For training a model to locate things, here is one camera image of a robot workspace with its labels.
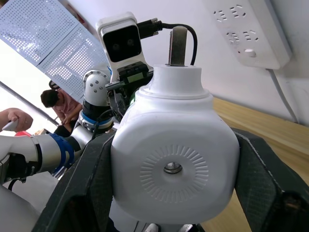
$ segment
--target table surface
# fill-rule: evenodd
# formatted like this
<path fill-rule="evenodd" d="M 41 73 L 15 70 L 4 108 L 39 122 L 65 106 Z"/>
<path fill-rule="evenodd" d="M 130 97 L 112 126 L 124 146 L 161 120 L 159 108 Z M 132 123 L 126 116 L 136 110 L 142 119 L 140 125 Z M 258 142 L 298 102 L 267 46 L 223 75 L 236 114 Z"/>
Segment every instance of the table surface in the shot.
<path fill-rule="evenodd" d="M 230 127 L 264 138 L 278 157 L 309 185 L 308 127 L 220 99 L 214 99 L 213 107 Z M 235 191 L 227 208 L 202 226 L 206 232 L 251 232 Z"/>

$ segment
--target white cylindrical cap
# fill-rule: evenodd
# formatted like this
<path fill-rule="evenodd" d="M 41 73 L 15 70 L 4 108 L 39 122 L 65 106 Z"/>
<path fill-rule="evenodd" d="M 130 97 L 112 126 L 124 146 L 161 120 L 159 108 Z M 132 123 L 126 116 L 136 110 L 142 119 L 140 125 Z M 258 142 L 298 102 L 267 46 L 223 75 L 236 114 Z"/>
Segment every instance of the white cylindrical cap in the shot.
<path fill-rule="evenodd" d="M 209 95 L 201 83 L 202 69 L 194 66 L 160 65 L 154 67 L 151 82 L 140 93 L 167 99 L 200 99 Z"/>

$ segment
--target person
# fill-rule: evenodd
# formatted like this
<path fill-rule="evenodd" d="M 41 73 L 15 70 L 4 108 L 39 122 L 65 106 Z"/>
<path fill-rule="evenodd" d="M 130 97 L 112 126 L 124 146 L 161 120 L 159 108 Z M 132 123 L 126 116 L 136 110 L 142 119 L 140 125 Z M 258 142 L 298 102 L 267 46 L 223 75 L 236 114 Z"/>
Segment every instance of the person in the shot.
<path fill-rule="evenodd" d="M 54 133 L 62 137 L 69 137 L 82 105 L 62 89 L 43 91 L 41 101 L 46 108 L 52 107 L 61 120 L 61 125 L 58 126 Z"/>
<path fill-rule="evenodd" d="M 18 120 L 15 132 L 28 130 L 33 122 L 33 118 L 24 111 L 17 108 L 9 108 L 0 112 L 0 132 L 2 128 L 10 121 Z"/>

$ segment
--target power strip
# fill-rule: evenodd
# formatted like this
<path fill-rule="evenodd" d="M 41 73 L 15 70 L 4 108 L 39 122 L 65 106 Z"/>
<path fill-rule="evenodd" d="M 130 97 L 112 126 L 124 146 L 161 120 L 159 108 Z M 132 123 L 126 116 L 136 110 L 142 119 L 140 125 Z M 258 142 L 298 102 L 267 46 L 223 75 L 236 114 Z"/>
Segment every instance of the power strip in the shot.
<path fill-rule="evenodd" d="M 246 66 L 280 69 L 292 52 L 269 0 L 204 0 L 233 53 Z"/>

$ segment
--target radial ridged pattern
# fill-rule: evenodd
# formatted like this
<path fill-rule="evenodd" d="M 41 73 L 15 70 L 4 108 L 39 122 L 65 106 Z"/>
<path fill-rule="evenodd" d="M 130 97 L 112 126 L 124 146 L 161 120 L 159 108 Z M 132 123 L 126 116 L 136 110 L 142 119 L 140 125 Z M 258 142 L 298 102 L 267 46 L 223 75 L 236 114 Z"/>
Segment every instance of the radial ridged pattern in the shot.
<path fill-rule="evenodd" d="M 189 186 L 178 190 L 169 190 L 155 182 L 153 171 L 158 161 L 174 155 L 189 159 L 195 167 L 195 176 Z M 208 176 L 208 166 L 204 158 L 192 148 L 180 145 L 165 146 L 153 151 L 145 159 L 140 169 L 140 182 L 144 190 L 156 200 L 165 203 L 181 203 L 195 197 L 205 187 Z"/>

